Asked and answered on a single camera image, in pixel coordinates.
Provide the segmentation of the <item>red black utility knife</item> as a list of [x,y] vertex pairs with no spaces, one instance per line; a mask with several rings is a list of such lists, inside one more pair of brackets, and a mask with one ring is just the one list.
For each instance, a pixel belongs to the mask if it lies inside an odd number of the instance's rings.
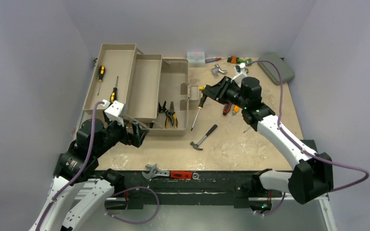
[[223,108],[223,115],[224,116],[226,116],[230,112],[231,107],[232,107],[231,103],[227,103],[227,104],[224,105],[224,108]]

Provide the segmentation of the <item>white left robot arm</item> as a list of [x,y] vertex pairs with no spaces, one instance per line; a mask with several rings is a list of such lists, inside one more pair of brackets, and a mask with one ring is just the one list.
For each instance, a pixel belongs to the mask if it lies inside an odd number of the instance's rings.
[[32,231],[76,231],[78,225],[94,211],[94,207],[105,199],[122,195],[125,190],[125,177],[115,170],[108,169],[82,200],[72,205],[84,184],[93,176],[99,166],[98,159],[117,143],[140,147],[149,130],[138,123],[133,124],[133,132],[127,131],[117,121],[107,126],[100,119],[84,121],[77,131],[68,150],[60,154],[49,195]]

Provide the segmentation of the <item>orange utility knife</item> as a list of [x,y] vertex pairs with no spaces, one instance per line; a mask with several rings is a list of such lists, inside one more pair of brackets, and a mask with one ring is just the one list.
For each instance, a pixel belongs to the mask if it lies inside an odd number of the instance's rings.
[[238,112],[239,112],[239,107],[235,105],[232,111],[232,115],[235,116]]

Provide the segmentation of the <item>small black hammer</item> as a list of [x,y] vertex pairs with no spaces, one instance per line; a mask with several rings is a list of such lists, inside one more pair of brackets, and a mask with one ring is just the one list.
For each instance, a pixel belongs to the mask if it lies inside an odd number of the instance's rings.
[[209,131],[200,139],[200,141],[199,142],[197,142],[197,143],[194,143],[193,141],[192,142],[190,142],[190,145],[194,148],[194,149],[196,149],[196,150],[198,150],[198,151],[202,151],[203,150],[203,148],[201,148],[200,147],[200,145],[206,140],[206,138],[209,136],[209,135],[211,135],[216,129],[217,129],[217,127],[218,127],[218,125],[217,124],[214,124],[210,129],[209,129]]

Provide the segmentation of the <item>beige translucent plastic toolbox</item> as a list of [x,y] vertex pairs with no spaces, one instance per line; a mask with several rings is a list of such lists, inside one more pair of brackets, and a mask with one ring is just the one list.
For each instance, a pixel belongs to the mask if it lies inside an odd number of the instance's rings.
[[[104,65],[106,72],[99,95],[98,70]],[[118,81],[117,100],[127,105],[126,120],[137,120],[148,126],[150,135],[183,136],[188,127],[190,103],[200,96],[198,85],[189,80],[189,66],[185,58],[164,57],[162,54],[146,54],[136,44],[101,45],[94,61],[90,86],[83,104],[83,111],[92,114],[94,104],[109,100]],[[158,103],[171,101],[178,120],[178,128],[165,128],[166,114],[159,114]],[[157,122],[153,128],[151,122]]]

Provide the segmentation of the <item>yellow black pliers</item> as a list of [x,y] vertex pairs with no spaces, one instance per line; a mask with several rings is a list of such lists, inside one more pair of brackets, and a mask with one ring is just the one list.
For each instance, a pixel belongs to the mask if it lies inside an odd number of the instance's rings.
[[165,128],[169,128],[169,123],[173,128],[178,128],[178,120],[174,110],[174,103],[171,101],[169,109],[165,111],[166,121]]

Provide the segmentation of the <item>black long screwdriver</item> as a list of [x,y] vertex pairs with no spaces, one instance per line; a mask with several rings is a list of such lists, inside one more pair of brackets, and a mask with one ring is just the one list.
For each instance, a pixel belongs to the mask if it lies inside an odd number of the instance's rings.
[[200,113],[201,109],[203,108],[203,105],[204,105],[206,99],[207,99],[207,96],[205,94],[202,94],[202,97],[201,97],[200,102],[198,104],[197,114],[196,114],[195,119],[193,121],[193,124],[191,126],[191,131],[193,131],[193,129],[195,127],[195,123],[196,123],[196,121],[198,119],[199,113]]

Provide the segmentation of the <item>black yellow short screwdriver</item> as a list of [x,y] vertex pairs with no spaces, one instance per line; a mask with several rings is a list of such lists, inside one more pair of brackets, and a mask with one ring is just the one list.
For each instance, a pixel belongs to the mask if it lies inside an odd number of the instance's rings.
[[117,100],[117,97],[118,97],[118,81],[119,81],[119,76],[117,76],[116,78],[116,83],[115,83],[115,86],[112,90],[112,93],[110,95],[110,102],[113,103],[114,101]]

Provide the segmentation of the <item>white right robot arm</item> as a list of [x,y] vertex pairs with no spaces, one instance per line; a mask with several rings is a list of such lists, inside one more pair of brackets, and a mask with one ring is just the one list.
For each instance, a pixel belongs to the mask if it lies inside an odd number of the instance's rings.
[[262,196],[269,190],[289,193],[296,202],[307,202],[333,189],[332,159],[327,153],[318,154],[295,137],[280,121],[279,116],[262,101],[260,81],[245,77],[238,85],[224,77],[202,90],[199,103],[207,98],[220,104],[231,103],[241,109],[246,124],[267,138],[288,161],[291,172],[265,169],[252,177],[251,189]]

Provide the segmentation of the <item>black yellow stubby screwdriver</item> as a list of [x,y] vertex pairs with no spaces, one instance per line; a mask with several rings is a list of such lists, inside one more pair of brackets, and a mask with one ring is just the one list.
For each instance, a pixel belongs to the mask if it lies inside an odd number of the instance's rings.
[[105,72],[106,72],[106,68],[104,65],[101,65],[99,67],[99,70],[98,70],[98,82],[99,82],[99,86],[98,86],[98,92],[97,92],[97,96],[99,95],[100,93],[100,90],[101,90],[101,85],[103,83],[103,79],[104,79],[104,75],[105,75]]

